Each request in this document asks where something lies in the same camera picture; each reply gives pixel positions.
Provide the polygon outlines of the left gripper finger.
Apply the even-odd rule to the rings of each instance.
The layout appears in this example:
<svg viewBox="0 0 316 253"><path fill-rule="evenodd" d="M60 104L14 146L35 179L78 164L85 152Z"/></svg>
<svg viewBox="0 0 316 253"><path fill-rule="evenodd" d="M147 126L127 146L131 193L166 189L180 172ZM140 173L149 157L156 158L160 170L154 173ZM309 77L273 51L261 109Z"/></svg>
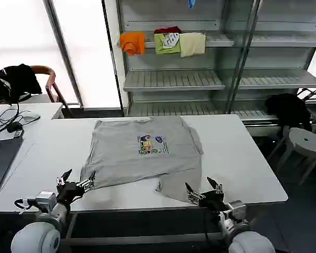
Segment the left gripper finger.
<svg viewBox="0 0 316 253"><path fill-rule="evenodd" d="M57 187L64 187L66 184L66 180L69 178L70 174L72 173L72 169L64 172L62 176L56 178Z"/></svg>
<svg viewBox="0 0 316 253"><path fill-rule="evenodd" d="M90 188L94 187L94 180L95 180L96 171L93 171L88 179L83 180L76 184L77 187L82 188L84 191L90 190Z"/></svg>

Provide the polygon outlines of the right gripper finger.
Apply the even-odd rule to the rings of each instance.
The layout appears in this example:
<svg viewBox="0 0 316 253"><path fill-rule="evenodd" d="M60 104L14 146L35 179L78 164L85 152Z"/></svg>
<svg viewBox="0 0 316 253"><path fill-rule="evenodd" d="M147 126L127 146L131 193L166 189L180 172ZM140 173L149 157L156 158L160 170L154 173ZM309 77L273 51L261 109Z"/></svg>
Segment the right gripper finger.
<svg viewBox="0 0 316 253"><path fill-rule="evenodd" d="M195 205L199 205L200 202L203 200L203 195L194 191L187 182L185 183L185 187L187 190L187 198L189 202Z"/></svg>
<svg viewBox="0 0 316 253"><path fill-rule="evenodd" d="M212 186L216 194L223 194L222 184L217 183L214 179L207 177L209 184Z"/></svg>

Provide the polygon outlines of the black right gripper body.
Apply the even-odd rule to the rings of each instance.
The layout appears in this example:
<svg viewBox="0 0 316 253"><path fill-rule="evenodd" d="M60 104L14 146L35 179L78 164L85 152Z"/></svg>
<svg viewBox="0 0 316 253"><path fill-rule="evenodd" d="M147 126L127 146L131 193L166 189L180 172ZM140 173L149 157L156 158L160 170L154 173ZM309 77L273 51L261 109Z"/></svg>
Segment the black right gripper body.
<svg viewBox="0 0 316 253"><path fill-rule="evenodd" d="M211 211L227 211L230 208L223 202L223 191L216 190L202 193L203 199L200 200L200 207L205 207Z"/></svg>

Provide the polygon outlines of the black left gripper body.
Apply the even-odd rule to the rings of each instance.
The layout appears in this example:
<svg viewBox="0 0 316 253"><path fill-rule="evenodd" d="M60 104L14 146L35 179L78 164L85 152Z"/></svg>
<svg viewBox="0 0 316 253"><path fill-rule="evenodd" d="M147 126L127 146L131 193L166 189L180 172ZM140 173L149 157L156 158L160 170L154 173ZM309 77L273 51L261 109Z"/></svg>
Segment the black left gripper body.
<svg viewBox="0 0 316 253"><path fill-rule="evenodd" d="M61 204L70 205L76 198L83 197L85 192L84 188L78 186L76 182L65 182L64 184L58 184L56 200Z"/></svg>

